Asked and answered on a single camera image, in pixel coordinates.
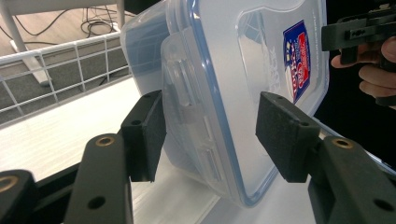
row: black tool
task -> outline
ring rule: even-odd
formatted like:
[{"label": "black tool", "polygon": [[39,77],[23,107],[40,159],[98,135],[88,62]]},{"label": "black tool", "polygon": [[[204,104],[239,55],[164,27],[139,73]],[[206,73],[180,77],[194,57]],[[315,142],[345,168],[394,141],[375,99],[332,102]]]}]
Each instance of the black tool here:
[{"label": "black tool", "polygon": [[[358,45],[383,42],[396,35],[396,5],[394,0],[376,0],[378,4],[389,5],[352,17],[346,17],[335,24],[321,29],[322,50],[341,50],[341,64],[355,63],[358,60]],[[389,62],[381,55],[381,68],[396,72],[396,63]],[[378,105],[396,105],[396,95],[377,97]]]},{"label": "black tool", "polygon": [[162,93],[148,93],[118,133],[87,143],[80,164],[37,183],[0,173],[0,223],[134,223],[130,182],[154,181],[165,136]]},{"label": "black tool", "polygon": [[286,98],[262,92],[256,134],[288,182],[312,176],[308,192],[317,223],[395,223],[394,177],[384,175],[356,142],[321,140],[319,131]]}]

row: wire rack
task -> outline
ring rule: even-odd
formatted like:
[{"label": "wire rack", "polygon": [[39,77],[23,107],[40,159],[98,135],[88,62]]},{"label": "wire rack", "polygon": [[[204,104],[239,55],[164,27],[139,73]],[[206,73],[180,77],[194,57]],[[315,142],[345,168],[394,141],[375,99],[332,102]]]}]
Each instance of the wire rack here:
[{"label": "wire rack", "polygon": [[[23,61],[32,58],[40,66],[28,68]],[[33,76],[41,71],[45,87]],[[0,128],[130,76],[120,32],[0,57]]]}]

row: brass screw hole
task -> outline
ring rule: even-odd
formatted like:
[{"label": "brass screw hole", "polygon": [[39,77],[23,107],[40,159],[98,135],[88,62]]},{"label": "brass screw hole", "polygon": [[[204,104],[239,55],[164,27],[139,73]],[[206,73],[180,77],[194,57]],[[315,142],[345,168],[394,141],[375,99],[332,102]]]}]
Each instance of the brass screw hole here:
[{"label": "brass screw hole", "polygon": [[115,141],[115,139],[113,137],[101,137],[98,140],[96,140],[96,145],[99,147],[107,147],[110,146],[111,144],[113,144]]},{"label": "brass screw hole", "polygon": [[18,178],[15,175],[0,177],[0,193],[12,189],[17,183]]},{"label": "brass screw hole", "polygon": [[333,139],[332,143],[338,147],[342,147],[342,148],[346,148],[346,149],[353,148],[353,144],[351,142],[347,141],[346,139],[342,139],[342,138]]}]

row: black mount bracket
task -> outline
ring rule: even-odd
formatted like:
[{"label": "black mount bracket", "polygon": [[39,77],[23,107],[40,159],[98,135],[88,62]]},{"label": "black mount bracket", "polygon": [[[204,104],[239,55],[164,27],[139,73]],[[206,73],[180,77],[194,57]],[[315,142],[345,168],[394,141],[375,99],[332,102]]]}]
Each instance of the black mount bracket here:
[{"label": "black mount bracket", "polygon": [[311,175],[317,223],[395,223],[395,179],[384,175],[356,142],[319,138],[320,127],[282,96],[262,92],[256,134],[290,183]]},{"label": "black mount bracket", "polygon": [[80,164],[35,183],[0,173],[0,224],[133,223],[131,181],[154,181],[166,136],[161,91],[140,98],[118,133],[85,146]]}]

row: white table surface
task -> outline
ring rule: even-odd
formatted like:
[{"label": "white table surface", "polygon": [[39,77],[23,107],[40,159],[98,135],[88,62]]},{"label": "white table surface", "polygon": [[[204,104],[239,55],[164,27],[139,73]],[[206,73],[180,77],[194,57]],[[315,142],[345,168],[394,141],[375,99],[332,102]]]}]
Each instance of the white table surface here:
[{"label": "white table surface", "polygon": [[[30,170],[36,180],[81,160],[96,135],[116,133],[139,99],[132,78],[0,128],[0,172]],[[279,175],[260,204],[240,208],[189,179],[163,153],[154,183],[133,183],[135,223],[315,223],[307,184]]]}]

